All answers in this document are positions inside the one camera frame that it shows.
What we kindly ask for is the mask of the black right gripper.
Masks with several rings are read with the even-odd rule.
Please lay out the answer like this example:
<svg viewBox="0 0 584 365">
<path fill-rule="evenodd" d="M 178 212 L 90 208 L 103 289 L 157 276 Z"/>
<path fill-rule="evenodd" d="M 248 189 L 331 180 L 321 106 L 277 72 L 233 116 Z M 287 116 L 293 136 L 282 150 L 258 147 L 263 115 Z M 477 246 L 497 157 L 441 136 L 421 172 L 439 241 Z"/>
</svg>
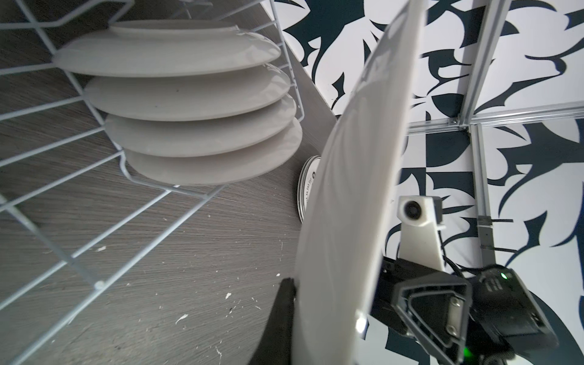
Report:
<svg viewBox="0 0 584 365">
<path fill-rule="evenodd" d="M 371 316 L 413 339 L 440 364 L 505 364 L 558 346 L 532 292 L 512 269 L 472 269 L 466 278 L 384 258 Z"/>
</svg>

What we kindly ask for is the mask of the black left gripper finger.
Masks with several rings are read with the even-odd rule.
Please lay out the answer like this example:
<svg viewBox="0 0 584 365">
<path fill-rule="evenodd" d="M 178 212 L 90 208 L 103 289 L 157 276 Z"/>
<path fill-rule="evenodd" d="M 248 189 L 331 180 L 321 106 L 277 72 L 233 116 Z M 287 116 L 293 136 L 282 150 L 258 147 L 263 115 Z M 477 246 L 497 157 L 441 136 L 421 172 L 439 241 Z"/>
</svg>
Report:
<svg viewBox="0 0 584 365">
<path fill-rule="evenodd" d="M 296 287 L 293 278 L 283 279 L 261 340 L 249 365 L 291 364 L 295 295 Z"/>
</svg>

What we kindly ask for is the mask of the plain white plate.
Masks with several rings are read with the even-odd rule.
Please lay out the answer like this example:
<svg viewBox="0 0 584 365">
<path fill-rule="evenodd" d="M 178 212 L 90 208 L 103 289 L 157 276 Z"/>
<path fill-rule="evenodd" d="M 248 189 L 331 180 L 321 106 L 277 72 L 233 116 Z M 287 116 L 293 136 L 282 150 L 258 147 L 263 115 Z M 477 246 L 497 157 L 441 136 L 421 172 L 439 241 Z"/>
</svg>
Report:
<svg viewBox="0 0 584 365">
<path fill-rule="evenodd" d="M 332 130 L 298 244 L 291 361 L 352 364 L 399 181 L 427 4 L 386 28 Z"/>
</svg>

